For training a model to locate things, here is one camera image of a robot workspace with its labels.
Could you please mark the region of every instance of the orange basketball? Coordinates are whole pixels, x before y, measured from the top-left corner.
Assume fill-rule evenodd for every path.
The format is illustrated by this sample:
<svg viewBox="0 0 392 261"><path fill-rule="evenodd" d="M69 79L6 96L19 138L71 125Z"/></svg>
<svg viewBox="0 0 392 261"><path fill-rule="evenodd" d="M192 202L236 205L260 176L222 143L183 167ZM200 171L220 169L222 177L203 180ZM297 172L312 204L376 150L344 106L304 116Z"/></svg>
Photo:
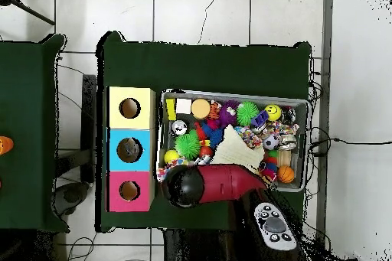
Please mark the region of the orange basketball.
<svg viewBox="0 0 392 261"><path fill-rule="evenodd" d="M280 167L278 170L278 179L284 184L289 184L294 180L294 170L287 165Z"/></svg>

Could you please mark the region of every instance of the green spiky ball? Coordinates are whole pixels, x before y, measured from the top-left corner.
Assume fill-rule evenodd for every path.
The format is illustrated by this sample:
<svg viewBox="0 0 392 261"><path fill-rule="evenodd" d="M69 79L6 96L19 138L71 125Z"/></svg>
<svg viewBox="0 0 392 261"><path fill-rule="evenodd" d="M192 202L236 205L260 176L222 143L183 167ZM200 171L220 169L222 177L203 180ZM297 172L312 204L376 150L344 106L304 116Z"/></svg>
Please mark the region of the green spiky ball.
<svg viewBox="0 0 392 261"><path fill-rule="evenodd" d="M237 107L237 120L241 126L250 126L250 121L258 114L259 108L255 103L245 101Z"/></svg>
<svg viewBox="0 0 392 261"><path fill-rule="evenodd" d="M196 158L200 151L198 134L192 129L189 134L180 135L175 139L175 150L187 160Z"/></svg>

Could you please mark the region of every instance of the blue box face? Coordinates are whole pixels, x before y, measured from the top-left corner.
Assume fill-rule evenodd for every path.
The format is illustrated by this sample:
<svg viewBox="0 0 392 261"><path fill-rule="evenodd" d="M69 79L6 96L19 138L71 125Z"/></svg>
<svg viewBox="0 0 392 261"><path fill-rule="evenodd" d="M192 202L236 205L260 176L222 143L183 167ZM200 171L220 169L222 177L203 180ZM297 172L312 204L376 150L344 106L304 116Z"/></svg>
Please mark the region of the blue box face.
<svg viewBox="0 0 392 261"><path fill-rule="evenodd" d="M137 139L142 146L140 158L127 163L117 155L117 146L123 139ZM109 169L110 171L150 171L150 131L138 129L110 129Z"/></svg>

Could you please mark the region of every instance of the pink box face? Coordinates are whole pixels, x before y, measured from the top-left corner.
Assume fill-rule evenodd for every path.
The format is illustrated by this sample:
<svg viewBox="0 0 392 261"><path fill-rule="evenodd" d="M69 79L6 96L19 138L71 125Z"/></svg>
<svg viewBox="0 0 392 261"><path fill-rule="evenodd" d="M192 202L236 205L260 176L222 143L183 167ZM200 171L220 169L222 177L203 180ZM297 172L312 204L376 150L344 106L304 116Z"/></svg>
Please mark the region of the pink box face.
<svg viewBox="0 0 392 261"><path fill-rule="evenodd" d="M140 195L133 201L121 197L119 189L125 181L134 181L140 188ZM150 182L148 171L111 171L109 173L109 211L149 211Z"/></svg>

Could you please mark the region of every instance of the metal tray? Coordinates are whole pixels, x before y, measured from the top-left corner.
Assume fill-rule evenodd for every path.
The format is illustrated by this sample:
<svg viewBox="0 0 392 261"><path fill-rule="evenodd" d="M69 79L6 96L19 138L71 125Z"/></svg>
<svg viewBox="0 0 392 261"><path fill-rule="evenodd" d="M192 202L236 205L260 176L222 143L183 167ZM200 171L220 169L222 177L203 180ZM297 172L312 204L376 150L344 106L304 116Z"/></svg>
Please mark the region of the metal tray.
<svg viewBox="0 0 392 261"><path fill-rule="evenodd" d="M170 128L172 121L168 120L168 114L165 107L165 99L183 98L196 100L199 98L206 100L216 100L219 103L224 103L228 100L238 100L240 102L250 101L263 109L269 104L276 104L278 106L291 106L296 111L296 123L299 129L296 133L297 147L293 149L291 157L291 168L294 170L295 179L290 184L283 184L281 182L274 182L273 185L278 191L298 192L305 186L307 153L310 145L310 120L311 108L307 100L275 98L268 96L245 96L239 94L229 93L211 93L191 90L172 90L168 89L161 94L161 108L159 108L159 119L161 120L158 129L158 150L157 150L157 168L162 168L165 165L163 160L166 151L174 148L174 138L170 135ZM177 114L177 119L184 120L194 128L193 123L200 121L191 115Z"/></svg>

